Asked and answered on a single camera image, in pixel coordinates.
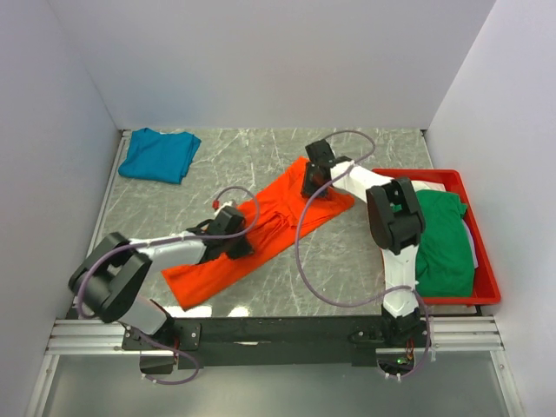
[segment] red plastic bin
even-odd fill
[[[497,304],[500,302],[498,284],[496,283],[496,278],[494,278],[494,272],[488,260],[485,244],[480,237],[479,227],[473,216],[473,210],[458,171],[453,169],[373,169],[373,171],[377,174],[394,178],[406,176],[411,180],[441,182],[446,187],[446,191],[459,195],[461,201],[467,204],[467,212],[463,220],[471,230],[477,260],[479,261],[479,267],[475,269],[473,293],[471,297],[425,298],[425,302],[427,304],[464,304],[468,306]]]

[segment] green cloth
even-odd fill
[[[469,297],[473,291],[473,254],[461,219],[467,205],[454,193],[417,191],[425,216],[415,264],[417,291],[423,297]]]

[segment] table surface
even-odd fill
[[[228,185],[242,185],[256,193],[267,187],[299,156],[305,145],[332,129],[185,129],[202,140],[182,184],[171,185],[123,178],[116,173],[96,242],[119,231],[127,237],[154,238],[179,233],[214,215],[215,193]],[[376,141],[365,168],[432,168],[427,145],[417,129],[359,129]],[[180,132],[180,130],[162,130]],[[129,132],[122,137],[115,164],[125,159]],[[344,134],[332,141],[336,155],[362,156],[368,142]],[[244,201],[232,191],[225,199]],[[348,211],[327,222],[301,241],[301,259],[309,280],[329,298],[347,302],[384,289],[381,252],[368,228],[366,204],[356,201]],[[315,298],[303,284],[290,247],[221,291],[201,306],[183,312],[162,276],[151,274],[141,294],[175,316],[298,316],[378,314],[380,303],[359,308],[337,308]],[[436,314],[473,312],[464,306],[437,306]]]

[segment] white wall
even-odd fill
[[[427,128],[493,0],[49,0],[119,128]]]
[[[83,260],[116,127],[44,0],[0,1],[0,415],[22,415]]]
[[[493,262],[528,415],[554,415],[556,3],[498,0],[427,134],[463,175]]]

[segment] orange shirt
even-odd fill
[[[162,271],[170,289],[183,308],[192,308],[239,281],[245,275],[294,244],[295,228],[307,202],[301,196],[305,163],[300,157],[272,184],[256,195],[261,215],[255,228],[248,234],[255,250],[252,255],[230,260],[226,255],[200,265],[183,265]],[[305,216],[301,236],[306,236],[324,222],[354,205],[351,195],[328,190],[326,199],[317,199]],[[245,215],[246,226],[255,218],[253,200],[238,209]]]

